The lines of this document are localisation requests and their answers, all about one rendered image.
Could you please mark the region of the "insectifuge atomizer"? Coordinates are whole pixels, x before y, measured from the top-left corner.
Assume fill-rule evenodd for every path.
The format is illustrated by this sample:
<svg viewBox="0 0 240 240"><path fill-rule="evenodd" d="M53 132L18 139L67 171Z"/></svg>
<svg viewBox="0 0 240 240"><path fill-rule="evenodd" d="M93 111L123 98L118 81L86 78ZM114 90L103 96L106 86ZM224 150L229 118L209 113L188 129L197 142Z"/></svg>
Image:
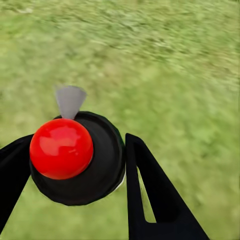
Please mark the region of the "insectifuge atomizer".
<svg viewBox="0 0 240 240"><path fill-rule="evenodd" d="M53 90L60 116L43 124L29 146L30 175L39 191L66 206L86 206L117 190L126 176L122 136L105 116L79 111L86 90Z"/></svg>

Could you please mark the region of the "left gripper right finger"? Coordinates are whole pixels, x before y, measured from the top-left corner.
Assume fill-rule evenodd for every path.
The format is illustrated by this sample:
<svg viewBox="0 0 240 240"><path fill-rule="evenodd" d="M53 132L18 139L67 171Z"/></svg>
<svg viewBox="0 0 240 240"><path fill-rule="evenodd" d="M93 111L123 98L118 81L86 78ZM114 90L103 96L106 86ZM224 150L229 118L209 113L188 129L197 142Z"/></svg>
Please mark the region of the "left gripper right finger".
<svg viewBox="0 0 240 240"><path fill-rule="evenodd" d="M145 220L137 167L156 223ZM129 240L210 240L145 142L128 132L125 171Z"/></svg>

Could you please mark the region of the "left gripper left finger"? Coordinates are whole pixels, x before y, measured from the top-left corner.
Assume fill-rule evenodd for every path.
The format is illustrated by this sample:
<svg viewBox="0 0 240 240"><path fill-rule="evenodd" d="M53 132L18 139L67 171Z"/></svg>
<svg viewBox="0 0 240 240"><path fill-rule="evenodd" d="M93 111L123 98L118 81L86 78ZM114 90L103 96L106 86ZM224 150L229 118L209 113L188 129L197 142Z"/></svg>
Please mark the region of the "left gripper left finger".
<svg viewBox="0 0 240 240"><path fill-rule="evenodd" d="M0 235L31 176L30 144L33 134L0 149Z"/></svg>

